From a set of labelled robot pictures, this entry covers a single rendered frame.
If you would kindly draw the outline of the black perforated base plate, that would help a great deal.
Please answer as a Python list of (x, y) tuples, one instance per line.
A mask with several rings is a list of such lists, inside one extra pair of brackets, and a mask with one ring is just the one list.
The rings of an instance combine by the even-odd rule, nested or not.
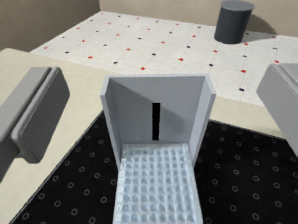
[[(193, 171), (203, 224), (298, 224), (286, 139), (209, 119)], [(9, 224), (113, 224), (118, 173), (102, 109)]]

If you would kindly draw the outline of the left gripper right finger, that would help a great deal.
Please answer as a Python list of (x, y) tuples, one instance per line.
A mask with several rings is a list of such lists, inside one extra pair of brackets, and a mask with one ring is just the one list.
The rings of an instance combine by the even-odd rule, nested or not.
[(298, 63), (270, 64), (256, 93), (298, 157)]

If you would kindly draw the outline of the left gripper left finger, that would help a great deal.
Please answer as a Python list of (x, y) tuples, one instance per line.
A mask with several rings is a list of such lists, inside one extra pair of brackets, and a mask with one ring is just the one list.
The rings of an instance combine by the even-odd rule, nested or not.
[(70, 98), (60, 67), (31, 67), (0, 106), (0, 184), (14, 159), (42, 161)]

